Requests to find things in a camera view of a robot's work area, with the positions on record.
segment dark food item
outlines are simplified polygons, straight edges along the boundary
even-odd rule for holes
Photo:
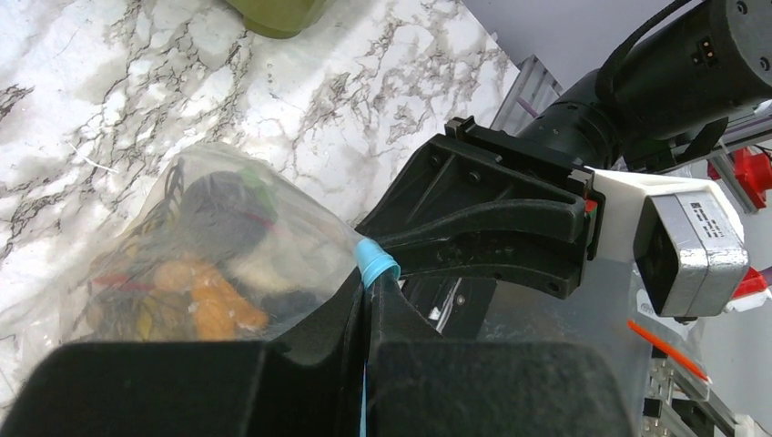
[[[183,247],[214,263],[248,253],[273,225],[270,206],[259,201],[241,176],[229,171],[190,184],[179,210]]]

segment red part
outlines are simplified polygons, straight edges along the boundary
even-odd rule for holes
[[[764,276],[754,269],[748,269],[748,273],[746,273],[743,281],[740,282],[740,286],[737,287],[735,294],[732,295],[732,299],[739,299],[766,289],[767,281],[764,280]]]
[[[596,208],[598,208],[598,202],[590,199],[584,201],[584,212],[587,214],[595,211]]]
[[[769,155],[753,155],[747,148],[734,154],[735,178],[756,208],[767,206],[767,190],[772,189],[772,162]]]
[[[718,175],[718,172],[716,171],[716,168],[713,167],[713,164],[707,163],[707,176],[711,178],[712,180],[719,180],[721,177]]]

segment label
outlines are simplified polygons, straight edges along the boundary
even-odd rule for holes
[[[736,240],[726,214],[709,193],[678,194],[678,201],[692,222],[697,236],[709,247],[725,246]]]
[[[690,321],[684,324],[684,323],[677,322],[672,317],[657,316],[656,312],[654,311],[654,307],[651,304],[651,300],[649,299],[649,295],[648,293],[646,293],[646,290],[644,289],[638,290],[638,293],[635,295],[635,299],[638,302],[639,313],[667,327],[672,332],[676,333],[679,337],[684,339],[684,341],[686,341],[686,339],[689,338],[689,331],[691,331],[692,328],[694,328],[696,324],[695,321]]]

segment black mount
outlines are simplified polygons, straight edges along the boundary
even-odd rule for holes
[[[354,270],[271,342],[67,344],[38,366],[0,435],[632,436],[589,348],[444,339],[391,277]]]
[[[604,198],[562,151],[454,118],[357,230],[418,276],[502,279],[566,298],[594,255]]]

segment orange food item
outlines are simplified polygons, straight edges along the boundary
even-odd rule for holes
[[[255,330],[268,325],[268,314],[242,298],[215,266],[202,261],[187,264],[193,271],[190,295],[198,304],[194,320],[200,339],[232,340],[237,324]]]
[[[193,311],[196,331],[200,340],[233,340],[236,337],[236,321],[230,317],[230,309],[219,295],[219,290],[198,284],[190,292],[198,307]]]

